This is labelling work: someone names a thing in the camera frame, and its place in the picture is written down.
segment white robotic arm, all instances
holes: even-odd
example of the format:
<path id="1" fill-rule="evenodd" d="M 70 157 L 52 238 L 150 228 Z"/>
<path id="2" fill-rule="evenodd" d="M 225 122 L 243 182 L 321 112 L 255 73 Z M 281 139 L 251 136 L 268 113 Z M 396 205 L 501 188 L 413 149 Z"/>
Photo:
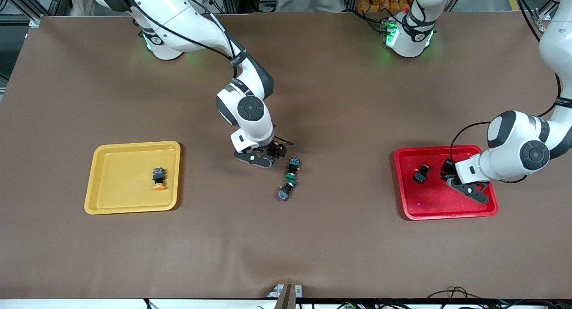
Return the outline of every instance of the white robotic arm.
<path id="1" fill-rule="evenodd" d="M 406 58 L 420 55 L 429 46 L 433 27 L 447 0 L 413 0 L 409 12 L 400 12 L 389 19 L 386 46 Z"/>
<path id="2" fill-rule="evenodd" d="M 269 168 L 286 153 L 274 141 L 274 129 L 263 100 L 272 94 L 274 80 L 248 51 L 216 21 L 198 14 L 189 0 L 96 0 L 117 12 L 129 12 L 159 59 L 177 58 L 182 52 L 220 48 L 233 67 L 242 72 L 216 98 L 223 118 L 239 129 L 231 135 L 235 157 Z"/>
<path id="3" fill-rule="evenodd" d="M 462 183 L 529 175 L 572 147 L 572 0 L 560 2 L 542 35 L 542 59 L 560 77 L 562 93 L 550 120 L 506 111 L 488 126 L 488 150 L 456 162 Z"/>

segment brown table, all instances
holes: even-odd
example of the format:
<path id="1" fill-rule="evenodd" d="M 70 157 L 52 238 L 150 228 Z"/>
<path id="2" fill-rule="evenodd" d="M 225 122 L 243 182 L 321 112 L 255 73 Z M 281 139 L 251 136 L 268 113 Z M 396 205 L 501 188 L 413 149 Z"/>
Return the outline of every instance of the brown table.
<path id="1" fill-rule="evenodd" d="M 399 58 L 351 14 L 220 18 L 276 80 L 276 134 L 296 143 L 300 186 L 234 159 L 215 95 L 228 62 L 162 62 L 128 17 L 46 17 L 30 30 L 0 105 L 0 297 L 482 297 L 572 294 L 572 154 L 495 183 L 482 219 L 407 221 L 392 152 L 448 144 L 466 124 L 537 114 L 554 75 L 520 13 L 447 13 L 421 57 Z M 484 127 L 460 143 L 486 146 Z M 174 211 L 84 212 L 101 144 L 177 140 Z"/>

